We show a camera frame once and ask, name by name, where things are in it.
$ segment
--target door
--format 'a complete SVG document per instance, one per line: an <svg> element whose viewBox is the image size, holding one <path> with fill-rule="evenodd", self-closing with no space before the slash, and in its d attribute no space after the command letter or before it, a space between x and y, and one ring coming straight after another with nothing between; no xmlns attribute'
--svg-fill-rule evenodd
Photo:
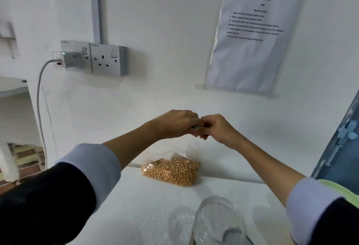
<svg viewBox="0 0 359 245"><path fill-rule="evenodd" d="M323 152L312 177L327 179L359 195L359 92Z"/></svg>

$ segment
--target white charging cable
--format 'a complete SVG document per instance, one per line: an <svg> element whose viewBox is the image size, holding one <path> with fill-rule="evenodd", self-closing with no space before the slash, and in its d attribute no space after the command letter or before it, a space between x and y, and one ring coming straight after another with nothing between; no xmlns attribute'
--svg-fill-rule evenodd
<svg viewBox="0 0 359 245"><path fill-rule="evenodd" d="M45 154L45 164L46 164L46 169L48 167L48 161L47 161L47 150L46 150L46 145L45 145L45 138L44 138L44 133L43 133L43 129L42 129L42 123L41 123L41 116L40 116L40 106L39 106L39 96L40 96L40 84L41 84L41 77L42 77L42 73L44 72L45 67L53 62L62 62L61 59L52 59L47 61L44 66L42 67L41 71L40 71L40 75L39 75L39 79L37 82L37 92L36 92L36 109L37 109L37 118L39 121L39 126L40 126L40 136L41 136L41 140L42 140L42 145L43 145L43 150L44 150L44 154Z"/></svg>

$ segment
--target instruction sheet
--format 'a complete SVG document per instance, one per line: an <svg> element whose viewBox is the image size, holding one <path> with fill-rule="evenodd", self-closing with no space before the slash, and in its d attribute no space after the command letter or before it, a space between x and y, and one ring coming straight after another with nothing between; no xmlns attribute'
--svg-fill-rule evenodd
<svg viewBox="0 0 359 245"><path fill-rule="evenodd" d="M271 92L302 0L223 0L205 86Z"/></svg>

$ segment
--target white countertop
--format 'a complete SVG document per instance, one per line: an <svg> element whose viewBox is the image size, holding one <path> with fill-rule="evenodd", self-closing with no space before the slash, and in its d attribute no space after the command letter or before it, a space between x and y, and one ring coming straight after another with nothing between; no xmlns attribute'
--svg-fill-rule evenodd
<svg viewBox="0 0 359 245"><path fill-rule="evenodd" d="M236 204L255 245L293 244L285 209L265 184L198 177L182 188L127 167L121 180L72 245L188 244L201 201L218 195Z"/></svg>

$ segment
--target person's right hand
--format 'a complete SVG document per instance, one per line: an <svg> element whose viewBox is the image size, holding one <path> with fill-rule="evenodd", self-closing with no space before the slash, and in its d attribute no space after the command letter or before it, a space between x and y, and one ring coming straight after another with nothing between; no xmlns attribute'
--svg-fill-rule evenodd
<svg viewBox="0 0 359 245"><path fill-rule="evenodd" d="M217 142L234 149L239 140L244 138L228 121L220 114L201 117L198 134L204 140L210 135Z"/></svg>

